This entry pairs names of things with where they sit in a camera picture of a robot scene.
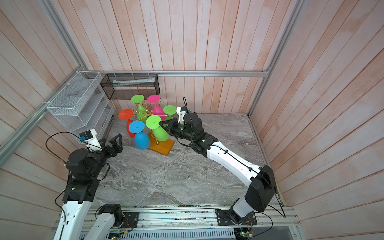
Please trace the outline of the blue wine glass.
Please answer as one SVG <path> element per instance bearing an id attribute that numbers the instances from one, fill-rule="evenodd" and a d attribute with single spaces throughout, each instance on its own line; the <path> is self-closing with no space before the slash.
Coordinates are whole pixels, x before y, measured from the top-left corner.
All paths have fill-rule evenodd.
<path id="1" fill-rule="evenodd" d="M 129 131 L 135 134 L 134 140 L 139 150 L 146 150 L 151 144 L 149 136 L 144 133 L 145 127 L 146 125 L 142 121 L 134 121 L 129 125 Z"/>

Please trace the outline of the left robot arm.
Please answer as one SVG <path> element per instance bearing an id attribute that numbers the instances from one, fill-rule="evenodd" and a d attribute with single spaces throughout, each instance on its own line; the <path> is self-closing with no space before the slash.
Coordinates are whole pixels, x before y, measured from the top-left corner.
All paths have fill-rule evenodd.
<path id="1" fill-rule="evenodd" d="M 91 129 L 80 133 L 78 138 L 87 145 L 86 149 L 72 152 L 65 163 L 69 170 L 67 185 L 63 195 L 63 205 L 58 228 L 54 240 L 79 240 L 85 218 L 94 201 L 97 188 L 109 173 L 108 158 L 116 157 L 123 150 L 122 135 L 118 134 L 106 145 L 106 139 L 97 139 L 97 132 Z M 108 169 L 102 179 L 99 179 L 104 166 Z M 96 222 L 83 240 L 104 240 L 111 228 L 121 228 L 124 224 L 124 214 L 120 204 L 106 204 L 97 210 Z"/>

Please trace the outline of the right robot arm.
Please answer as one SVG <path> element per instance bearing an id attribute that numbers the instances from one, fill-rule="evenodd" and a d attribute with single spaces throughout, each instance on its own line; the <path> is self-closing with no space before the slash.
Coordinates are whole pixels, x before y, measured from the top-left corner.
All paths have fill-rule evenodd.
<path id="1" fill-rule="evenodd" d="M 228 211 L 218 214 L 219 218 L 240 225 L 250 213 L 264 212 L 276 196 L 277 185 L 273 170 L 267 165 L 260 167 L 252 164 L 230 151 L 217 138 L 204 131 L 197 113 L 187 113 L 181 123 L 173 118 L 161 121 L 159 125 L 176 139 L 188 140 L 188 146 L 196 153 L 225 167 L 248 188 L 245 196 L 236 200 Z"/>

